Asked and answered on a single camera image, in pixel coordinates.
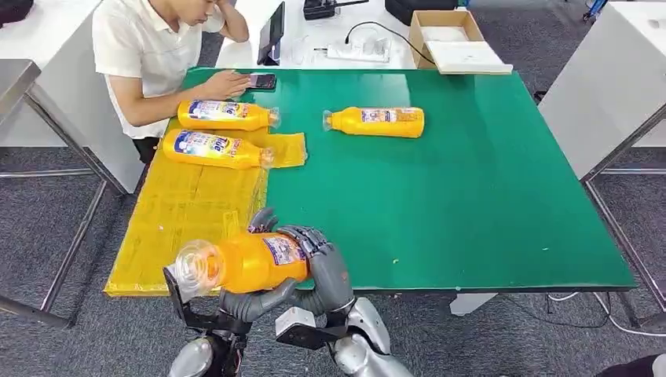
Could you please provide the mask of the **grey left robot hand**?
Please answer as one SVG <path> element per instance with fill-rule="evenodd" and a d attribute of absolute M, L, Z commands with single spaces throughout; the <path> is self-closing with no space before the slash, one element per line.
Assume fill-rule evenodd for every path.
<path fill-rule="evenodd" d="M 273 231 L 277 222 L 278 217 L 272 208 L 262 208 L 251 219 L 247 231 L 250 233 Z M 221 290 L 219 309 L 237 320 L 251 323 L 287 301 L 292 296 L 296 285 L 296 280 L 288 278 L 277 287 L 267 291 L 237 294 Z"/>

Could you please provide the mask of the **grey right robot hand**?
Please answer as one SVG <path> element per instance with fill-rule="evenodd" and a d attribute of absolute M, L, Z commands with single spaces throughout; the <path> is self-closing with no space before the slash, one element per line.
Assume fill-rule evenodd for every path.
<path fill-rule="evenodd" d="M 277 232 L 295 240 L 305 252 L 309 275 L 314 282 L 310 291 L 295 291 L 290 303 L 319 316 L 341 311 L 353 302 L 355 296 L 342 254 L 320 230 L 284 225 Z"/>

